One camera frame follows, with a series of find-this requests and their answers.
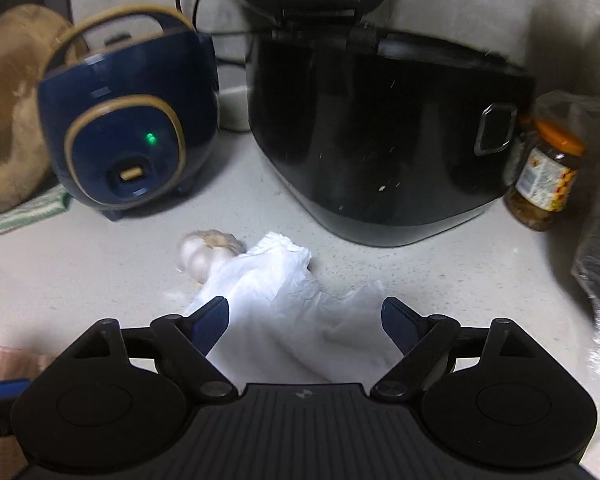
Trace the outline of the glass jar orange lid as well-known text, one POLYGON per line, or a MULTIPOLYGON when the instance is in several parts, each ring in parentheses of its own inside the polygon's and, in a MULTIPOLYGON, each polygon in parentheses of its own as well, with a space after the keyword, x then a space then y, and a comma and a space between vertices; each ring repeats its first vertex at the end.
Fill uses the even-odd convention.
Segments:
POLYGON ((534 103, 524 127, 515 179, 504 195, 509 213, 536 232, 548 230, 566 209, 586 144, 564 118, 534 103))

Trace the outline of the white crumpled plastic bag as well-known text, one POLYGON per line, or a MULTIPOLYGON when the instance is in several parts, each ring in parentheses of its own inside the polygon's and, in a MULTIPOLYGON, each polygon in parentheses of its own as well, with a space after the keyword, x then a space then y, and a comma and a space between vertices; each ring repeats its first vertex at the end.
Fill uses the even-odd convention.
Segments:
POLYGON ((185 309, 230 306, 209 361, 238 389, 256 384, 359 382, 370 388, 401 359, 381 327, 379 282, 332 296, 310 272, 308 248, 269 232, 210 275, 185 309))

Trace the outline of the round wooden chopping board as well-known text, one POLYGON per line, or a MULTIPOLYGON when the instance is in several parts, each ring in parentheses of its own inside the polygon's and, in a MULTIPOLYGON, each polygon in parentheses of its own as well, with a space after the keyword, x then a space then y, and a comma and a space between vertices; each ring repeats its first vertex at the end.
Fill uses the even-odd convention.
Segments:
POLYGON ((52 173, 36 87, 44 62, 71 27, 36 4, 0 15, 0 214, 32 197, 52 173))

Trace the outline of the garlic bulb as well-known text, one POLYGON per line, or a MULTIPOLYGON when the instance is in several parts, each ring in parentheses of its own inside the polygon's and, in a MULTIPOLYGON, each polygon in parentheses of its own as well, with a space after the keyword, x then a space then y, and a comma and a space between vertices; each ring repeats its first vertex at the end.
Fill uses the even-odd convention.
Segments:
POLYGON ((217 230, 195 231, 178 245, 178 270, 196 283, 204 284, 223 264, 246 250, 246 244, 233 234, 217 230))

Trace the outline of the navy blue rice cooker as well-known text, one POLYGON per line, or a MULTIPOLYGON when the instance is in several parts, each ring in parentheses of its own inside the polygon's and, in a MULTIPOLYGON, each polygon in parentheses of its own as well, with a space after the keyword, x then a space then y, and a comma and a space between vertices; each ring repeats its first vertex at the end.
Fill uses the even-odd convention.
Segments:
POLYGON ((56 177, 111 221, 168 194, 186 195, 219 132, 213 41, 180 11, 117 6, 64 32, 38 81, 38 116, 56 177), (151 18, 159 32, 122 36, 69 60, 86 32, 151 18))

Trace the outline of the green white striped cloth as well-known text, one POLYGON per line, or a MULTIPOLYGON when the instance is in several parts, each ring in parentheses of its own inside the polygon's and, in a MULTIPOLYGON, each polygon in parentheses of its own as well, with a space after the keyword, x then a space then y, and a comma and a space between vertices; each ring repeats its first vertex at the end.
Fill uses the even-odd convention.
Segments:
POLYGON ((61 185, 55 185, 35 198, 0 214, 0 236, 63 214, 69 209, 71 196, 61 185))

